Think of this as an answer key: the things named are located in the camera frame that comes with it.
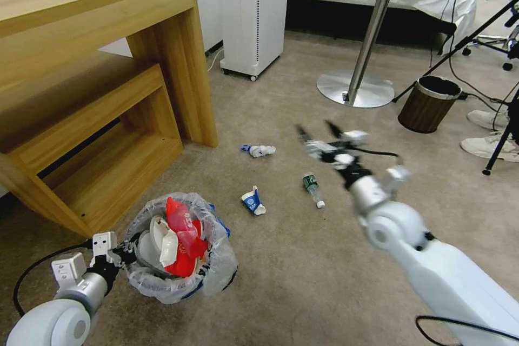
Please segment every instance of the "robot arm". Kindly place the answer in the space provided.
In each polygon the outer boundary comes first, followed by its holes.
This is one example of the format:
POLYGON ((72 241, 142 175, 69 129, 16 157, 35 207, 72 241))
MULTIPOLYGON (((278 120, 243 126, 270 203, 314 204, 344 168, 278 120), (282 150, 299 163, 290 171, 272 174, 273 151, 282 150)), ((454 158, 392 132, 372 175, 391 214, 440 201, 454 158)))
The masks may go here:
POLYGON ((94 257, 87 268, 82 254, 52 262, 59 285, 52 301, 27 312, 16 323, 6 346, 81 346, 119 269, 135 260, 131 242, 116 246, 114 232, 92 238, 94 257))
MULTIPOLYGON (((401 165, 388 169, 379 182, 356 154, 366 134, 341 132, 329 125, 339 142, 314 141, 303 129, 300 135, 308 154, 331 163, 344 178, 368 241, 397 261, 414 291, 437 316, 518 334, 519 304, 462 251, 436 239, 415 209, 391 200, 408 176, 406 169, 401 165)), ((447 327, 464 346, 517 345, 475 328, 447 327)))

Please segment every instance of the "shoe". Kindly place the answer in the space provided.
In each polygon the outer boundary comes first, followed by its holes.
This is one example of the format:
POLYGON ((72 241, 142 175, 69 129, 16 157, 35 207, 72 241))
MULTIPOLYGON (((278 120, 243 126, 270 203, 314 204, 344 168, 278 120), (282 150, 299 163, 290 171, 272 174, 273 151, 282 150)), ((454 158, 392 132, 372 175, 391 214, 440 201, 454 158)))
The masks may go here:
MULTIPOLYGON (((461 141, 460 146, 468 153, 482 158, 490 158, 501 139, 503 132, 485 138, 468 138, 461 141)), ((510 138, 505 141, 498 159, 508 162, 519 162, 519 146, 510 138)))
POLYGON ((474 110, 467 114, 467 119, 488 130, 494 129, 492 128, 492 123, 494 123, 496 130, 504 130, 509 122, 507 111, 499 112, 496 116, 495 112, 474 110))

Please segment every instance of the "trash bin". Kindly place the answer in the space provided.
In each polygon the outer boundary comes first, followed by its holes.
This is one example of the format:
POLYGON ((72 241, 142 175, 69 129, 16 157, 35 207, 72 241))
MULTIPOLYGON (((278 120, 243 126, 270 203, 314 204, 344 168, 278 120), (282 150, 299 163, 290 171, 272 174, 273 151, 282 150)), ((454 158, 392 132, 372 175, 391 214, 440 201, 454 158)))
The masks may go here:
POLYGON ((415 82, 398 121, 414 132, 435 132, 460 93, 461 88, 447 78, 421 77, 415 82))
POLYGON ((172 193, 148 202, 134 219, 125 240, 149 229, 154 216, 165 217, 168 197, 188 206, 191 218, 203 223, 208 250, 189 277, 164 277, 139 260, 126 266, 128 280, 142 295, 154 297, 163 304, 174 304, 202 290, 206 296, 224 290, 234 279, 238 261, 229 243, 229 230, 216 215, 214 206, 196 193, 172 193))

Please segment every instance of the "black cable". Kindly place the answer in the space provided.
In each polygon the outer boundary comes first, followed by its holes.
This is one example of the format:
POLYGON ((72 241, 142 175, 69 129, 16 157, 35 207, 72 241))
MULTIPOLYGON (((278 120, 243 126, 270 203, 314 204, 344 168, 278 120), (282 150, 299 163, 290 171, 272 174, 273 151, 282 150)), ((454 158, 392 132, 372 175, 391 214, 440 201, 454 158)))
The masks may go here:
MULTIPOLYGON (((454 24, 454 10, 456 9, 456 1, 457 0, 454 0, 454 6, 453 6, 453 11, 452 11, 452 14, 451 14, 451 19, 450 19, 450 22, 451 24, 454 24)), ((453 37, 452 37, 452 40, 450 42, 450 51, 453 50, 453 47, 454 47, 454 34, 453 34, 453 37)), ((453 68, 453 62, 452 62, 452 57, 449 57, 449 67, 450 67, 450 71, 452 72, 453 76, 455 79, 457 79, 458 81, 464 83, 465 85, 471 87, 472 89, 474 89, 476 92, 478 92, 481 96, 483 97, 486 97, 491 103, 496 103, 496 104, 506 104, 504 102, 504 100, 501 100, 501 99, 498 99, 498 98, 495 98, 495 97, 490 97, 486 94, 484 94, 482 91, 480 91, 478 88, 476 88, 474 85, 472 85, 471 83, 469 83, 468 81, 462 79, 461 77, 459 77, 456 72, 454 71, 454 68, 453 68)), ((489 107, 492 111, 496 111, 495 108, 492 108, 489 104, 485 103, 485 105, 487 107, 489 107)))
POLYGON ((393 153, 393 152, 389 152, 389 151, 366 150, 366 149, 361 149, 358 147, 350 147, 350 149, 364 152, 366 154, 385 155, 385 156, 395 157, 397 159, 399 165, 404 164, 402 157, 400 155, 398 155, 397 153, 393 153))
POLYGON ((92 239, 87 239, 83 243, 72 245, 72 246, 69 246, 69 247, 64 248, 64 249, 59 249, 59 250, 57 250, 57 251, 55 251, 55 252, 53 252, 51 254, 48 254, 45 257, 40 258, 39 260, 37 260, 35 263, 33 263, 31 266, 29 266, 27 269, 24 270, 24 272, 19 277, 18 281, 15 284, 15 287, 12 290, 12 303, 15 305, 15 308, 18 311, 20 317, 25 315, 25 311, 23 310, 23 308, 20 305, 20 302, 18 300, 18 292, 20 290, 20 285, 22 285, 23 279, 29 274, 29 272, 32 269, 34 269, 35 267, 37 267, 38 265, 40 265, 42 262, 44 262, 44 261, 46 261, 46 260, 48 260, 50 258, 53 258, 53 257, 55 257, 55 256, 57 256, 59 254, 65 253, 67 251, 75 250, 75 249, 80 249, 80 248, 91 249, 92 248, 92 239))
POLYGON ((487 103, 485 100, 483 100, 480 96, 476 95, 476 94, 472 94, 472 93, 467 93, 468 96, 474 96, 475 98, 477 98, 479 101, 481 101, 484 105, 486 105, 489 109, 491 109, 492 111, 494 112, 497 112, 497 110, 492 107, 489 103, 487 103))
POLYGON ((489 332, 491 334, 500 335, 500 336, 503 336, 505 338, 509 338, 509 339, 511 339, 513 341, 518 341, 519 342, 519 337, 517 337, 517 336, 511 335, 511 334, 507 334, 506 332, 502 332, 502 331, 499 331, 499 330, 496 330, 496 329, 493 329, 493 328, 490 328, 490 327, 481 326, 479 324, 459 321, 459 320, 456 320, 456 319, 449 319, 449 318, 445 318, 445 317, 441 317, 441 316, 429 316, 429 315, 417 316, 416 319, 415 319, 415 325, 416 325, 416 328, 418 329, 418 331, 420 331, 420 333, 424 336, 424 338, 426 340, 428 340, 429 342, 431 342, 431 343, 433 343, 435 345, 438 345, 438 346, 452 346, 452 345, 449 345, 449 344, 446 344, 446 343, 441 343, 441 342, 438 342, 438 341, 432 339, 423 330, 422 326, 420 326, 420 321, 424 321, 424 320, 429 320, 429 321, 433 321, 433 322, 441 322, 441 323, 457 324, 457 325, 473 328, 473 329, 476 329, 476 330, 489 332))
POLYGON ((512 89, 510 89, 510 92, 508 92, 508 94, 503 99, 503 102, 497 108, 496 114, 494 115, 494 119, 492 120, 492 130, 493 131, 496 131, 496 119, 497 119, 497 115, 499 115, 499 111, 501 110, 501 107, 503 107, 503 104, 506 104, 505 101, 512 94, 512 92, 517 88, 518 85, 519 85, 519 81, 517 81, 517 83, 514 85, 514 87, 512 89))
MULTIPOLYGON (((447 9, 447 6, 449 5, 449 2, 450 2, 450 0, 447 0, 447 3, 445 4, 445 7, 443 7, 442 16, 440 16, 440 21, 443 20, 443 14, 445 13, 445 10, 447 9)), ((432 67, 433 67, 433 66, 432 66, 432 65, 433 65, 433 61, 432 61, 432 60, 433 60, 433 59, 432 59, 432 57, 433 57, 433 50, 432 50, 432 49, 433 49, 433 44, 434 44, 434 36, 433 36, 431 39, 432 39, 432 41, 431 41, 431 50, 430 50, 429 68, 432 68, 432 67)))

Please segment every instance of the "wooden shelf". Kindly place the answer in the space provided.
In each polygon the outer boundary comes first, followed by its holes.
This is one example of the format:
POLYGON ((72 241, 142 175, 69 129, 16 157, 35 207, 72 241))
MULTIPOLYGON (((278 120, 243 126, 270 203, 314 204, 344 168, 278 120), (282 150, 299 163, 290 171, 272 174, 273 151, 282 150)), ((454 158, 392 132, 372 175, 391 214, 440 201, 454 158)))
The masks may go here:
POLYGON ((90 228, 105 231, 143 193, 142 183, 153 181, 181 152, 179 139, 120 123, 43 181, 90 228))
POLYGON ((35 173, 159 88, 158 65, 101 51, 11 87, 0 103, 1 152, 35 173))
POLYGON ((96 51, 0 96, 4 185, 85 237, 109 230, 183 149, 158 64, 96 51))
POLYGON ((109 230, 180 134, 218 145, 197 1, 0 0, 0 124, 0 184, 85 237, 109 230), (124 37, 133 58, 94 52, 124 37))

